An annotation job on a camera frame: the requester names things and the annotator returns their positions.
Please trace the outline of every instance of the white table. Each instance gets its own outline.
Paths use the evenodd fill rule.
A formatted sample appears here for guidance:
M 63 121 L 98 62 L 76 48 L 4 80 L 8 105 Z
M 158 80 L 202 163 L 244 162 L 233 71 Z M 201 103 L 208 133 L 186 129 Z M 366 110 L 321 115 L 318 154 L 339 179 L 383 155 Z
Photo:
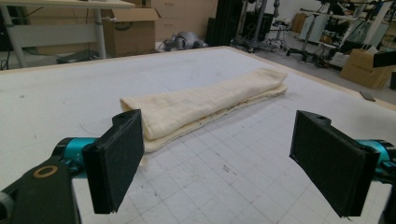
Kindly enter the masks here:
M 15 26 L 9 16 L 7 6 L 14 7 L 81 7 L 93 8 L 95 24 L 48 26 Z M 134 4 L 122 1 L 79 1 L 79 0 L 0 0 L 0 9 L 5 20 L 8 36 L 17 54 L 20 67 L 27 67 L 21 48 L 59 44 L 98 42 L 99 56 L 106 58 L 105 39 L 101 9 L 131 8 Z
M 289 158 L 291 136 L 301 109 L 352 138 L 396 144 L 394 106 L 229 48 L 1 72 L 0 189 L 46 160 L 61 139 L 102 135 L 123 96 L 209 85 L 259 67 L 289 73 L 284 96 L 149 154 L 117 214 L 95 215 L 87 181 L 74 180 L 83 223 L 377 223 L 390 187 L 373 183 L 362 216 L 340 219 Z

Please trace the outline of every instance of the cable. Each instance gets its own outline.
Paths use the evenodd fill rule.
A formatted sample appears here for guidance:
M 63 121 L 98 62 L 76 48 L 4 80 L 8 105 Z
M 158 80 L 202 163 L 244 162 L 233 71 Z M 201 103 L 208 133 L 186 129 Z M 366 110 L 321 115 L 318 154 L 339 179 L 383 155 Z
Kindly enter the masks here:
M 11 53 L 11 50 L 9 49 L 8 50 L 8 54 L 7 54 L 7 58 L 6 59 L 4 59 L 4 60 L 2 60 L 1 62 L 0 62 L 0 70 L 5 70 L 5 69 L 9 69 L 9 54 Z
M 35 12 L 37 12 L 38 10 L 40 10 L 40 9 L 42 9 L 42 8 L 43 8 L 43 7 L 39 7 L 38 9 L 34 10 L 33 12 L 31 12 L 31 13 L 29 13 L 29 14 L 27 14 L 27 15 L 24 15 L 23 17 L 26 18 L 26 17 L 28 17 L 28 16 L 34 14 Z
M 165 44 L 165 41 L 166 41 L 166 40 L 164 40 L 164 41 L 160 44 L 160 46 L 158 46 L 158 48 L 155 49 L 157 52 L 160 52 L 160 48 L 161 48 L 161 46 L 162 46 L 163 44 Z

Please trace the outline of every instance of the cardboard box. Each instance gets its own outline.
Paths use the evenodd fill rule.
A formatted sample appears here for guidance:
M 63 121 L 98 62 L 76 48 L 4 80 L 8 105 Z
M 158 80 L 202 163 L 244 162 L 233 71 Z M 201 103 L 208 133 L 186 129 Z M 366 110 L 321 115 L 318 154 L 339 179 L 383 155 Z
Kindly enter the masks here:
M 373 60 L 373 54 L 353 49 L 340 77 L 371 89 L 383 88 L 396 66 L 373 68 Z
M 148 54 L 155 51 L 155 25 L 160 18 L 151 7 L 102 10 L 103 16 L 117 22 L 104 21 L 106 53 L 112 57 Z
M 303 30 L 306 15 L 304 13 L 297 13 L 294 16 L 293 22 L 291 24 L 291 30 L 296 33 L 300 33 Z

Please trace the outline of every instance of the grid pattern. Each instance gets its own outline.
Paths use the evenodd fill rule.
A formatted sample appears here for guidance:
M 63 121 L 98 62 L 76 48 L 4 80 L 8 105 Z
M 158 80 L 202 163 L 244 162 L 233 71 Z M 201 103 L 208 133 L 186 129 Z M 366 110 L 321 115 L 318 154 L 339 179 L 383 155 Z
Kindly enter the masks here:
M 361 217 L 338 217 L 289 158 L 287 96 L 234 111 L 148 155 L 120 211 L 86 223 L 376 223 L 388 191 L 371 186 Z
M 120 113 L 121 97 L 210 85 L 260 67 L 271 65 L 231 49 L 205 49 L 0 76 L 7 105 L 0 107 L 0 185 L 45 160 L 65 136 L 100 136 Z M 285 84 L 285 95 L 235 110 L 149 154 L 117 214 L 95 215 L 87 180 L 73 180 L 83 223 L 376 223 L 390 187 L 372 183 L 362 216 L 340 219 L 289 158 L 295 111 L 326 116 L 353 138 L 393 144 L 396 112 L 292 73 Z

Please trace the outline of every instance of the beige towel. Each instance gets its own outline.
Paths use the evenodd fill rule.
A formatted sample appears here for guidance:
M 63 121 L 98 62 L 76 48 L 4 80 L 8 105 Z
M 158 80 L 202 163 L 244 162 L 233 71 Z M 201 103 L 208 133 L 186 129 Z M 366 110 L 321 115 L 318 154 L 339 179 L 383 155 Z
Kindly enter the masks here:
M 125 97 L 121 107 L 142 110 L 145 148 L 152 152 L 237 108 L 285 92 L 282 81 L 286 76 L 262 68 L 202 88 Z

